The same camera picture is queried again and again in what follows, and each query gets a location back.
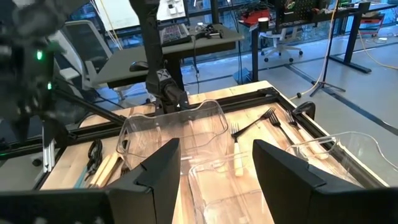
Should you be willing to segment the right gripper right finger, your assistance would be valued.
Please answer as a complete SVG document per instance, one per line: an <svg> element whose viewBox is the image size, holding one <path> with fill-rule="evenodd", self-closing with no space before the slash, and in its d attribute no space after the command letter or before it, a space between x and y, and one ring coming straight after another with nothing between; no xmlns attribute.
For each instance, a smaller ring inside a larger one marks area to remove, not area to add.
<svg viewBox="0 0 398 224"><path fill-rule="evenodd" d="M275 224L317 224L325 220L317 188L326 181L310 164L268 142L253 141L253 160Z"/></svg>

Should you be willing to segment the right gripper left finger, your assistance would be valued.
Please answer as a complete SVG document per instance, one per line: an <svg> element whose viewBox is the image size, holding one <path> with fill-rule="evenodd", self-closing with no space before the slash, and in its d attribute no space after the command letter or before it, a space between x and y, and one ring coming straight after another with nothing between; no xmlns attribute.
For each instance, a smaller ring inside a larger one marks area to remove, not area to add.
<svg viewBox="0 0 398 224"><path fill-rule="evenodd" d="M172 224L180 183L181 150L173 138L106 187L105 224Z"/></svg>

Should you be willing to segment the teal-handled black spoon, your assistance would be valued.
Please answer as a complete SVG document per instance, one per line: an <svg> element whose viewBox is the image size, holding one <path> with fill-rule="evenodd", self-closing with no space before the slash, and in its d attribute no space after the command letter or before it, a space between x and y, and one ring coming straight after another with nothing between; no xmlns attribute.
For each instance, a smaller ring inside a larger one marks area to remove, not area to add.
<svg viewBox="0 0 398 224"><path fill-rule="evenodd" d="M83 180L82 183L80 184L81 187L84 187L86 184L86 181L96 173L96 171L98 170L98 167L101 164L103 156L99 155L99 156L92 156L86 166L86 171L85 174L83 176Z"/></svg>
<svg viewBox="0 0 398 224"><path fill-rule="evenodd" d="M90 146L90 148L88 150L88 161L89 161L89 159L92 156L99 156L99 155L103 156L102 149L103 149L102 141L99 140L99 139L94 140L91 143L91 146ZM84 166L84 168L83 168L78 180L75 182L75 185L73 186L75 189L81 188L80 184L82 183L83 176L84 176L85 171L86 171L86 166Z"/></svg>

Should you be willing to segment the black fork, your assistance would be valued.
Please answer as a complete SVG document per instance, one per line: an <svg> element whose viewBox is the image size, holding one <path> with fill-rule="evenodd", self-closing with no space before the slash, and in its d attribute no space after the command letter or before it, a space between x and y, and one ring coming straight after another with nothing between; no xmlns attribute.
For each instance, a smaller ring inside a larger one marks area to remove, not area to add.
<svg viewBox="0 0 398 224"><path fill-rule="evenodd" d="M291 140L289 135L284 131L284 129L281 126L281 123L280 123L279 119L277 118L277 116L276 116L276 114L274 112L270 113L270 118L269 119L270 119L271 125L273 125L275 127L278 127L282 131L282 133L284 134L284 136L287 139L287 141L289 142L289 144L293 145L294 144L293 140Z"/></svg>
<svg viewBox="0 0 398 224"><path fill-rule="evenodd" d="M264 114L262 114L257 120L253 121L249 125L245 126L243 129L239 129L238 124L231 125L232 133L231 136L237 139L242 133L244 133L247 129L249 129L252 125L256 122L260 121L261 119L267 119L271 116L271 113L275 111L275 108L269 108Z"/></svg>

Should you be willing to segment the clear plastic bin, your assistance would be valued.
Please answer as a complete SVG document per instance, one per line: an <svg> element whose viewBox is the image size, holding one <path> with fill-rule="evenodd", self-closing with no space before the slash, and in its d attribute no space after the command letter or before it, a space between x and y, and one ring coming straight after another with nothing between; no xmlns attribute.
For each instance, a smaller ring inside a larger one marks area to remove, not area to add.
<svg viewBox="0 0 398 224"><path fill-rule="evenodd" d="M274 224L250 152L242 152L244 174L234 174L234 155L193 166L188 181L197 224Z"/></svg>
<svg viewBox="0 0 398 224"><path fill-rule="evenodd" d="M298 142L285 151L329 174L362 188L398 187L398 164L391 162L372 136L347 131L313 139L328 158L313 155L309 141Z"/></svg>
<svg viewBox="0 0 398 224"><path fill-rule="evenodd" d="M173 138L180 140L182 175L201 162L230 152L229 125L215 100L203 101L185 111L128 117L122 126L116 152L133 168Z"/></svg>

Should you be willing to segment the black table clamp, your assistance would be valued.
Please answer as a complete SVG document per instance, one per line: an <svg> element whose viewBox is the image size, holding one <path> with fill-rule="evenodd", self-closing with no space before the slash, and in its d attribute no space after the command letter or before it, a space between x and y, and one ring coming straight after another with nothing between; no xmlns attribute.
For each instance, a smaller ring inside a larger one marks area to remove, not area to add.
<svg viewBox="0 0 398 224"><path fill-rule="evenodd" d="M301 105L299 105L298 107L296 107L295 109L293 109L292 112L294 115L306 113L308 117L310 117L311 119L314 120L315 112L316 112L316 105L312 101L306 101L306 102L302 103Z"/></svg>

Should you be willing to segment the black computer mouse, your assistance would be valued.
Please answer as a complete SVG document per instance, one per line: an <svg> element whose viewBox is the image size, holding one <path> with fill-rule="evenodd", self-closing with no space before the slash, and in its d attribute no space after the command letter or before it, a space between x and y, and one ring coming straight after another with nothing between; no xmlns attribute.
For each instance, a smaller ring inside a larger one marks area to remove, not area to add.
<svg viewBox="0 0 398 224"><path fill-rule="evenodd" d="M144 71L148 70L149 65L145 61L136 61L130 64L129 71L130 72L138 72L138 71Z"/></svg>

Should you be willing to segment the black tripod stand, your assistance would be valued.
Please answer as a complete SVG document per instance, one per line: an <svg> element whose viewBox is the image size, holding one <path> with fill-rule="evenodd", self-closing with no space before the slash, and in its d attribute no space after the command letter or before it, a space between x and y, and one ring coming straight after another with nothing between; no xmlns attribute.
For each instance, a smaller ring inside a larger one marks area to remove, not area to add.
<svg viewBox="0 0 398 224"><path fill-rule="evenodd" d="M331 25L330 25L330 30L329 30L329 33L328 33L328 46L327 46L327 49L326 49L326 55L325 55L324 62L323 62L322 75L320 75L318 77L318 79L316 80L316 82L313 84L313 87L311 88L311 90L313 89L313 91L311 92L310 97L315 96L315 94L318 91L320 91L321 89L324 89L326 87L335 88L337 90L345 92L345 89L342 89L340 87L337 87L335 85L332 85L332 84L326 82L326 76L327 76L327 70L328 70L331 46L332 46L332 43L333 43L333 33L334 33L334 29L335 29L335 24L336 24L335 14L338 12L339 6L340 6L340 0L336 0L335 6L333 8L331 21L330 21Z"/></svg>

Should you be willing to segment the white office chair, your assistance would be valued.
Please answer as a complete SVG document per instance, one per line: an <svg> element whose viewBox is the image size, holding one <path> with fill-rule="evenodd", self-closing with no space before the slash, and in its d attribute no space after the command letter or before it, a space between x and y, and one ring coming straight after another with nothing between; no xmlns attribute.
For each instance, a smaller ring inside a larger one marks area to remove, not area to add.
<svg viewBox="0 0 398 224"><path fill-rule="evenodd" d="M303 50L301 48L284 44L286 34L287 28L283 28L281 31L267 31L259 34L259 37L262 39L272 40L272 47L270 47L268 52L265 52L264 48L261 48L261 55L264 56L265 62L269 61L269 56L272 54L278 53L278 56L281 56L283 52L287 52L289 54L290 50L297 51L300 57L303 55Z"/></svg>

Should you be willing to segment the black keyboard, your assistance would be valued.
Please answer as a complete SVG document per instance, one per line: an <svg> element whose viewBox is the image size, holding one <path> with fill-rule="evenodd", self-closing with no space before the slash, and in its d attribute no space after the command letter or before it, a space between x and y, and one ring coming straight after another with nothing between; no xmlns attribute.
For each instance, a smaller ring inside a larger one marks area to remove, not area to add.
<svg viewBox="0 0 398 224"><path fill-rule="evenodd" d="M160 41L163 47L188 43L191 39L189 29L185 24L173 24L160 31Z"/></svg>

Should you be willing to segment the grey desk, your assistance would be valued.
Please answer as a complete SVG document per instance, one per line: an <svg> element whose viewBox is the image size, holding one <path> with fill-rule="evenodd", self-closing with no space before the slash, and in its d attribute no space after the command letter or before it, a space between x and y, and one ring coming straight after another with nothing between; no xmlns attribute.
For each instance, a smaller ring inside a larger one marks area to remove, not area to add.
<svg viewBox="0 0 398 224"><path fill-rule="evenodd" d="M184 89L180 69L181 59L232 50L235 48L236 42L243 39L243 35L221 24L215 24L213 27L222 33L222 38L192 39L189 43L162 49L164 59L167 60L166 68L181 89ZM146 51L143 46L119 50L112 54L97 76L91 79L91 82L94 85L106 85L109 88L144 82L147 75L146 70L132 72L129 68L133 62L146 60Z"/></svg>

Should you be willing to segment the black clamp tool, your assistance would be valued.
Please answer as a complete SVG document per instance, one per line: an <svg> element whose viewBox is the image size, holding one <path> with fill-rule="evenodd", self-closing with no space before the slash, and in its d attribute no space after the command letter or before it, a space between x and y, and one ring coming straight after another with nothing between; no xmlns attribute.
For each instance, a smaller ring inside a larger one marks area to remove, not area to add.
<svg viewBox="0 0 398 224"><path fill-rule="evenodd" d="M213 37L218 37L220 39L223 38L223 32L221 30L217 30L213 25L209 24L205 27L200 27L195 34L196 39L212 39Z"/></svg>

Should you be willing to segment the black-legged worktable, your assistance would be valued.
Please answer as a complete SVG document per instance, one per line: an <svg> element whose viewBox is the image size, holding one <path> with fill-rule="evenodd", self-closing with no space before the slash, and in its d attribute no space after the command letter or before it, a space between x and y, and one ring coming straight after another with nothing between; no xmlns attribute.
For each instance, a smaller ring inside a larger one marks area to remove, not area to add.
<svg viewBox="0 0 398 224"><path fill-rule="evenodd" d="M362 14L363 13L368 13L368 12L376 12L376 11L382 11L386 9L392 9L394 7L397 7L397 5L394 4L387 4L387 3L381 3L378 5L369 5L369 8L364 11L364 12L359 12L358 15L356 14L347 14L347 17L353 16L353 23L351 26L351 32L349 34L349 39L348 39L348 44L346 47L345 51L345 57L344 58L339 58L336 55L331 55L330 51L327 50L327 58L326 58L326 63L328 63L329 60L332 60L334 62L340 63L344 66L347 66L349 68L355 69L359 72L362 73L371 73L372 70L370 68L361 66L357 63L353 63L351 61L352 55L354 52L354 46L357 40L358 35L360 34L359 32L359 27L360 27L360 20L362 19ZM258 74L258 38L259 38L259 29L257 28L257 25L255 24L254 26L250 26L249 24L246 24L242 21L239 21L241 25L244 27L250 28L250 33L251 33L251 55L252 55L252 75L255 76Z"/></svg>

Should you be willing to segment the red box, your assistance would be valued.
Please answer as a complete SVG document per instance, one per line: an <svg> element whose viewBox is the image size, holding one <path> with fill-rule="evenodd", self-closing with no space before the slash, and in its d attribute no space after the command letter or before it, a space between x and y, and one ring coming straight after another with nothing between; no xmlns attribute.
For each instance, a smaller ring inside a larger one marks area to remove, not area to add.
<svg viewBox="0 0 398 224"><path fill-rule="evenodd" d="M267 17L269 19L272 18L268 9L244 12L241 16L241 20L244 24L252 26L254 24L257 24L259 18L263 17Z"/></svg>

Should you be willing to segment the black pegboard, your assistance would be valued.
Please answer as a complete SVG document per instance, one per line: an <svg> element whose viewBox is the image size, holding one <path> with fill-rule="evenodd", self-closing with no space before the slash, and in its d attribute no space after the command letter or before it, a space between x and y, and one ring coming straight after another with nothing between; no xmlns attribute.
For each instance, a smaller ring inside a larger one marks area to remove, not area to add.
<svg viewBox="0 0 398 224"><path fill-rule="evenodd" d="M322 7L321 0L275 0L276 19L280 23L309 21Z"/></svg>

